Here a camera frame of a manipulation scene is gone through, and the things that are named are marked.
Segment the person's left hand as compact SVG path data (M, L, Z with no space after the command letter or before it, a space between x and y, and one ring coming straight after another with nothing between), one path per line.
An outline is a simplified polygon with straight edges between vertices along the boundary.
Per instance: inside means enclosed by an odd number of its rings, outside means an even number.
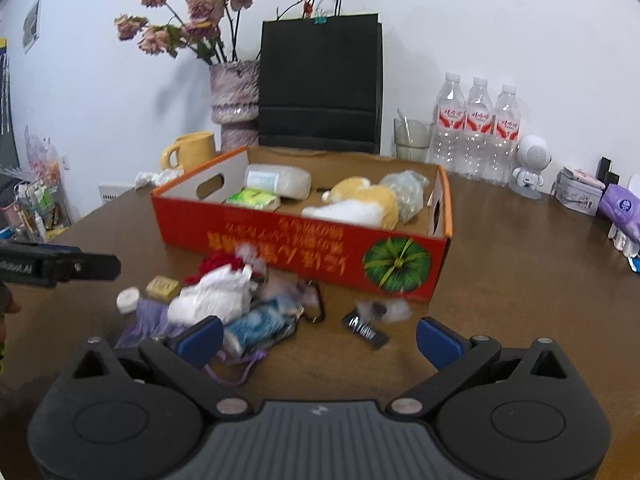
M8 329L6 328L6 316L15 314L22 307L15 301L9 287L0 283L0 370L4 370L3 360L6 356L6 342L8 341Z

